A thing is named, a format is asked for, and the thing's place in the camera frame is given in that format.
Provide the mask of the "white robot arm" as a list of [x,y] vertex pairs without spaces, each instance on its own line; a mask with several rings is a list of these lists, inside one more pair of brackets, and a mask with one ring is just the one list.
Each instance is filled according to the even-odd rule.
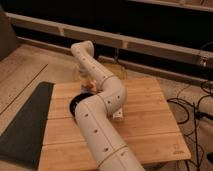
[[71,52],[97,81],[101,91],[81,100],[75,119],[99,171],[145,171],[126,142],[108,120],[125,103],[127,90],[121,80],[93,58],[91,41],[75,43]]

